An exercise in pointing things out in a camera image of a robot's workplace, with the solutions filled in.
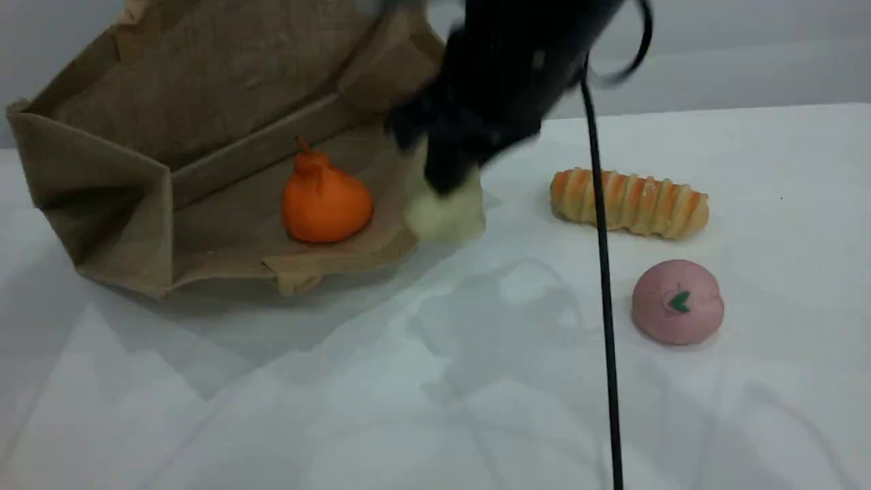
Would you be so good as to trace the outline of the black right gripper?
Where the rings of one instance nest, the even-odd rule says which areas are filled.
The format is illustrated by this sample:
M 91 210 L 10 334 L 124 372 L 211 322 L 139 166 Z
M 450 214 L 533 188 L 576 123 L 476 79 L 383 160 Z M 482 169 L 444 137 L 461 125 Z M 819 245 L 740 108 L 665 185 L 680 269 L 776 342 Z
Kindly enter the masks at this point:
M 480 165 L 538 136 L 540 120 L 511 121 L 476 111 L 441 82 L 430 82 L 390 109 L 384 124 L 402 151 L 426 137 L 424 180 L 438 197 L 454 193 Z

